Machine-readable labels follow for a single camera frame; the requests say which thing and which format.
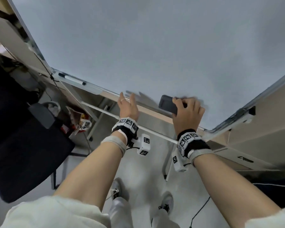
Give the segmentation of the colourful snack packets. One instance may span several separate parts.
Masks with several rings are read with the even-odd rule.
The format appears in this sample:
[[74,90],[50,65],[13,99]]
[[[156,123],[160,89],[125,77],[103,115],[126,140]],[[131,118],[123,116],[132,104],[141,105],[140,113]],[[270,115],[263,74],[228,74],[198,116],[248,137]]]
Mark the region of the colourful snack packets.
[[70,139],[75,137],[78,133],[83,133],[91,128],[92,121],[90,115],[79,108],[74,109],[70,106],[66,106],[66,109],[70,119],[69,125],[66,126],[68,128],[66,135],[68,135]]

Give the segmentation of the person's left forearm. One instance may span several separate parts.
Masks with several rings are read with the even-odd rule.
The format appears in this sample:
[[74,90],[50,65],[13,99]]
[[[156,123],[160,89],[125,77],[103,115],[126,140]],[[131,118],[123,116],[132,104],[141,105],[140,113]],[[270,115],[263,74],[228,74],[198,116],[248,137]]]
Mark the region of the person's left forearm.
[[122,157],[116,144],[101,143],[67,175],[54,196],[75,199],[102,211]]

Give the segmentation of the black office chair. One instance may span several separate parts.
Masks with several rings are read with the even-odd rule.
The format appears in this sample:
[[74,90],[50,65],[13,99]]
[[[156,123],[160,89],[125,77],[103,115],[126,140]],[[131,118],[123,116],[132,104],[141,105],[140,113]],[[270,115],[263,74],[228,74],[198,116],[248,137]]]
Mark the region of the black office chair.
[[38,101],[37,91],[23,88],[0,66],[0,198],[5,203],[40,185],[75,148],[60,120],[47,129],[29,111]]

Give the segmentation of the person's right hand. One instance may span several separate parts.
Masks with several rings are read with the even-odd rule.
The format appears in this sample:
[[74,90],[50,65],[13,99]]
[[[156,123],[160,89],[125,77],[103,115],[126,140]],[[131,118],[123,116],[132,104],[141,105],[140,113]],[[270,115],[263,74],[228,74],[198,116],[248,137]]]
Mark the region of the person's right hand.
[[205,108],[197,98],[187,98],[187,107],[177,110],[177,115],[172,115],[176,135],[187,129],[196,131],[204,113]]

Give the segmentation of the white marker with black cap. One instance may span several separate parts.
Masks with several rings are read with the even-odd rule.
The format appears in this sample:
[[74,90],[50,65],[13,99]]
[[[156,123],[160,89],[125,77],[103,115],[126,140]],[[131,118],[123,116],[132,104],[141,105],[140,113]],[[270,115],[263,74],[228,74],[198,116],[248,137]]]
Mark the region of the white marker with black cap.
[[65,78],[65,79],[68,79],[68,80],[70,80],[70,81],[76,82],[76,83],[78,83],[78,84],[80,84],[80,85],[83,85],[83,86],[87,85],[87,83],[86,83],[85,81],[80,80],[80,79],[77,79],[77,78],[74,78],[74,77],[72,77],[72,76],[69,76],[69,75],[66,75],[66,74],[63,74],[63,73],[58,73],[58,75],[59,75],[60,77],[63,77],[63,78]]

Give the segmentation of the grey shoe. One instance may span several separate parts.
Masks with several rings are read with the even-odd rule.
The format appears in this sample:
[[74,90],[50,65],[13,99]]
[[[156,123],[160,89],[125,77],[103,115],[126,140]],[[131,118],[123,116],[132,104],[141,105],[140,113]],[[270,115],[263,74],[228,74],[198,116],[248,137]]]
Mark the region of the grey shoe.
[[162,201],[160,203],[160,206],[158,207],[159,210],[163,209],[167,212],[168,215],[171,214],[174,208],[174,198],[172,196],[172,193],[169,191],[166,191],[162,195]]
[[114,179],[110,191],[111,191],[112,200],[121,197],[126,201],[129,201],[129,192],[127,191],[120,177]]

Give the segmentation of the white whiteboard pen tray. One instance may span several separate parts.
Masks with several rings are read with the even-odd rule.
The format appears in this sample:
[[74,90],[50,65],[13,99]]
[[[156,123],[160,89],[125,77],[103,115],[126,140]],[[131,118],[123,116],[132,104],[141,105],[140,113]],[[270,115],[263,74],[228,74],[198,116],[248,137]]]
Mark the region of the white whiteboard pen tray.
[[70,85],[72,85],[72,86],[74,86],[74,87],[80,88],[80,89],[82,89],[82,90],[85,90],[85,91],[87,91],[87,92],[93,93],[93,94],[95,94],[95,95],[100,95],[100,94],[102,93],[102,91],[103,91],[102,88],[100,88],[100,87],[98,87],[98,86],[95,86],[95,85],[93,85],[93,84],[91,84],[91,83],[89,83],[89,82],[87,82],[87,81],[85,81],[85,82],[87,83],[87,85],[83,86],[83,85],[80,85],[80,84],[78,84],[78,83],[76,83],[76,82],[70,81],[70,80],[65,79],[65,78],[63,78],[63,77],[60,77],[57,72],[55,72],[55,73],[53,74],[53,77],[54,77],[55,79],[59,80],[60,82],[64,82],[64,83],[70,84]]

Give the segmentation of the grey right shoe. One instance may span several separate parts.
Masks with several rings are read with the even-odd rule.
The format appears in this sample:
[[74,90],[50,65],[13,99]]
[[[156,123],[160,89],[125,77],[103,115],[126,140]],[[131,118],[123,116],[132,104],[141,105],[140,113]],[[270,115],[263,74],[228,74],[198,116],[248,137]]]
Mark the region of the grey right shoe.
[[171,214],[174,208],[174,198],[172,196],[172,193],[169,191],[166,191],[162,195],[162,201],[160,203],[160,206],[158,207],[159,210],[163,209],[167,212],[168,215]]

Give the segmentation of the white whiteboard with metal frame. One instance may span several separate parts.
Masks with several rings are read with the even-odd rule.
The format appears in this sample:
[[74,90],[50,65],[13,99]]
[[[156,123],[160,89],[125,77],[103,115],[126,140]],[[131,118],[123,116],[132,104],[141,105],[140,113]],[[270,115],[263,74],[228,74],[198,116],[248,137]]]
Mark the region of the white whiteboard with metal frame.
[[111,94],[197,97],[220,131],[285,84],[285,0],[8,0],[56,72]]

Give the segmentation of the beige wooden desk with drawers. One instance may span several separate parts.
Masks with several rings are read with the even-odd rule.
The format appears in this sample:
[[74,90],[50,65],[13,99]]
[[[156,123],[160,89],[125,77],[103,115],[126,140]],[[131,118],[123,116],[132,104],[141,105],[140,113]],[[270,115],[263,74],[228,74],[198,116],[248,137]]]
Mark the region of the beige wooden desk with drawers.
[[236,171],[285,171],[285,85],[259,100],[251,119],[202,137]]

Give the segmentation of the person's right forearm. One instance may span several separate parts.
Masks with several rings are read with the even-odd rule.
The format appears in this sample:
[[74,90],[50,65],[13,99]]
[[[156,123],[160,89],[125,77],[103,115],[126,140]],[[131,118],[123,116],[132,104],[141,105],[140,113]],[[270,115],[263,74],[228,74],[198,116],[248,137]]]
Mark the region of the person's right forearm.
[[277,214],[281,208],[215,154],[193,160],[201,180],[231,228],[244,228],[254,218]]

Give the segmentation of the grey left shoe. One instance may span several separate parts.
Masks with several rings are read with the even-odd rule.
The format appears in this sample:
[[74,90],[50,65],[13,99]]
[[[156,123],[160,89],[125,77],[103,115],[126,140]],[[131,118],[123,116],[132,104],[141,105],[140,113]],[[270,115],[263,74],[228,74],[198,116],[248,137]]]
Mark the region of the grey left shoe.
[[110,191],[111,191],[112,200],[121,197],[126,201],[129,201],[129,192],[127,191],[120,177],[114,179]]

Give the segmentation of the white metal whiteboard stand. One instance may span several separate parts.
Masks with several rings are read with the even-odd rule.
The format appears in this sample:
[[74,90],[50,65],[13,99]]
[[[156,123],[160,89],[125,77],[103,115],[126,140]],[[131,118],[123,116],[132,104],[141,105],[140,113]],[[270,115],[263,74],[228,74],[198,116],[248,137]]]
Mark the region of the white metal whiteboard stand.
[[[114,115],[110,112],[110,110],[112,110],[114,108],[114,106],[117,104],[117,102],[115,101],[114,104],[112,106],[108,106],[105,105],[104,108],[99,108],[97,106],[91,105],[87,102],[85,102],[82,97],[77,93],[77,91],[75,90],[75,87],[65,81],[60,80],[60,83],[62,86],[65,87],[65,89],[69,92],[69,94],[72,95],[72,97],[76,100],[76,102],[80,105],[80,107],[82,107],[84,109],[84,111],[91,117],[91,129],[89,130],[89,133],[87,135],[87,140],[92,141],[92,135],[96,130],[96,127],[99,125],[99,123],[101,122],[101,119],[103,118],[104,115],[108,115],[112,118],[115,119],[120,119],[119,116]],[[176,141],[175,139],[160,133],[156,130],[151,130],[147,127],[144,127],[142,125],[139,125],[139,128],[143,131],[145,131],[148,134],[152,134],[156,137],[162,138],[168,142],[173,143],[174,145],[172,146],[172,148],[170,148],[168,150],[166,159],[164,160],[163,163],[163,167],[162,167],[162,174],[163,177],[165,179],[166,182],[168,182],[169,176],[171,174],[171,170],[173,167],[173,158],[171,157],[171,153],[174,150],[174,148],[176,147]]]

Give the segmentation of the person's left trouser leg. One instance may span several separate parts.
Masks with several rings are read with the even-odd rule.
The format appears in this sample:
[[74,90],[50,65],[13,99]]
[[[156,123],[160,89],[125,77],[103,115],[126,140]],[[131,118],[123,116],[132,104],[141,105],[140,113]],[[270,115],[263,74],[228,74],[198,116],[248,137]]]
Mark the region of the person's left trouser leg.
[[123,197],[113,200],[109,211],[111,228],[133,228],[131,207]]

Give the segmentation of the black whiteboard eraser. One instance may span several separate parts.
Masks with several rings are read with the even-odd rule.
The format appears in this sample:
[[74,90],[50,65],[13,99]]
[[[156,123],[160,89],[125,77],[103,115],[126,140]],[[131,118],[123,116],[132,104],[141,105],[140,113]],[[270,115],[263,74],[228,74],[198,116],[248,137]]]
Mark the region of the black whiteboard eraser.
[[162,95],[158,107],[163,111],[177,115],[177,106],[173,103],[172,99],[173,97],[171,96]]

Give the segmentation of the white right sleeve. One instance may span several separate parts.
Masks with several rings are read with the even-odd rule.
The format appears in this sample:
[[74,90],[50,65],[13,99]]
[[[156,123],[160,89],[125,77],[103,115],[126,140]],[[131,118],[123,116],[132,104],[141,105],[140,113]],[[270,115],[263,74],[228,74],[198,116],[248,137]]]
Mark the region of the white right sleeve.
[[285,208],[268,217],[250,219],[244,228],[285,228]]

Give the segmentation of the white left sleeve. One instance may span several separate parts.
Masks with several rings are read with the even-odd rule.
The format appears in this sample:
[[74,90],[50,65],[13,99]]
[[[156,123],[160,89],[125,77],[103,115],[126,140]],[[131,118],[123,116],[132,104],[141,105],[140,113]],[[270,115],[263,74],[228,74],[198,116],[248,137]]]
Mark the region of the white left sleeve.
[[111,221],[97,206],[44,196],[12,207],[0,228],[111,228]]

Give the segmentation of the right wrist band with markers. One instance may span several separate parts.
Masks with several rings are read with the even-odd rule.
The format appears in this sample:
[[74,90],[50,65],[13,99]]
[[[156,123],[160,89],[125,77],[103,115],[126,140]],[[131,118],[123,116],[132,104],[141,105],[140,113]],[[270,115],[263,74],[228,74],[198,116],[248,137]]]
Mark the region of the right wrist band with markers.
[[187,129],[177,136],[177,149],[182,157],[191,162],[201,155],[213,154],[209,145],[196,133],[194,129]]

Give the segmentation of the wrist band with markers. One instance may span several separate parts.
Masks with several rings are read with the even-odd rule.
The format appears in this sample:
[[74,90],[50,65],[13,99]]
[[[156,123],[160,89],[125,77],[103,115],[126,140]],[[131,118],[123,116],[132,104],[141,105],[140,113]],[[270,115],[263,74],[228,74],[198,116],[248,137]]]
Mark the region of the wrist band with markers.
[[137,139],[137,131],[138,131],[137,122],[132,118],[121,118],[112,128],[112,132],[119,131],[124,134],[126,137],[127,146],[133,146],[133,139]]
[[201,155],[213,154],[209,145],[196,133],[194,129],[187,129],[177,136],[177,149],[182,157],[191,162]]

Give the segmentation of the person's left hand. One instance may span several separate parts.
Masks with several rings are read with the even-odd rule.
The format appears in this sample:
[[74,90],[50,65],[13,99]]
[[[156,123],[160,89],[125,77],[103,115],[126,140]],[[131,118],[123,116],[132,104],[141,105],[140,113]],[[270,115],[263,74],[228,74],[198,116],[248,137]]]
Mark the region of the person's left hand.
[[138,120],[139,118],[138,107],[137,110],[131,109],[130,100],[126,100],[125,96],[123,95],[123,92],[120,93],[117,103],[120,109],[120,118],[129,117],[135,121]]

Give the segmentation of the person's right trouser leg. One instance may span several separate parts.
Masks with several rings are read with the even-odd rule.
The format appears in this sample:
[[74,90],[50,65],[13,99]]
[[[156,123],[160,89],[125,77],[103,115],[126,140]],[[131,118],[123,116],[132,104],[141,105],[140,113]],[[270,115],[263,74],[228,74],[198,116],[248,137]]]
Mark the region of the person's right trouser leg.
[[180,228],[180,226],[170,220],[168,213],[164,209],[156,211],[155,215],[151,219],[152,228]]

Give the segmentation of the person's trouser leg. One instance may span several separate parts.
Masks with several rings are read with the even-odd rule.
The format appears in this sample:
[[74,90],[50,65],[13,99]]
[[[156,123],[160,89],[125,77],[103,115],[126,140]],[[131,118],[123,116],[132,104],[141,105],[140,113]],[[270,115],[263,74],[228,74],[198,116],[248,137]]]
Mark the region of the person's trouser leg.
[[133,228],[131,207],[123,197],[113,200],[109,211],[111,228]]
[[164,209],[156,211],[155,215],[151,219],[152,228],[180,228],[180,226],[170,220],[168,213]]

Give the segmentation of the left wrist band with markers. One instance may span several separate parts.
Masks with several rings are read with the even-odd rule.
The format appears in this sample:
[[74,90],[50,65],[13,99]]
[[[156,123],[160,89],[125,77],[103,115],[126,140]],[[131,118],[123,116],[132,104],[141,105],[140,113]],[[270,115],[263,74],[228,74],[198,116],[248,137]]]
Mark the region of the left wrist band with markers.
[[137,122],[132,118],[121,118],[112,128],[112,132],[119,131],[124,134],[126,137],[127,146],[133,146],[133,139],[137,139],[137,131],[138,131]]

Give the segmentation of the waste bin with white bag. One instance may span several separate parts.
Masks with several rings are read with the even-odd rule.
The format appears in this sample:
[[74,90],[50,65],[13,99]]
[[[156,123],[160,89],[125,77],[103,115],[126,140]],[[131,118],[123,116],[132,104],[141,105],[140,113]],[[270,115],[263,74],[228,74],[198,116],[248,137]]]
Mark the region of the waste bin with white bag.
[[58,102],[48,101],[41,104],[46,107],[54,115],[54,117],[58,117],[61,111],[61,106]]

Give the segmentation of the white sleeve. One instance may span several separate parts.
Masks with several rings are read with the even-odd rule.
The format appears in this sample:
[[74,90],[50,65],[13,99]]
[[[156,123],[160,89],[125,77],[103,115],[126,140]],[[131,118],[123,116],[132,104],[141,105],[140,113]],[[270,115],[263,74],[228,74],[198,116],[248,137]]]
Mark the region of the white sleeve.
[[244,228],[285,228],[285,208],[268,217],[250,219]]
[[0,228],[111,228],[111,221],[97,206],[44,196],[12,207]]

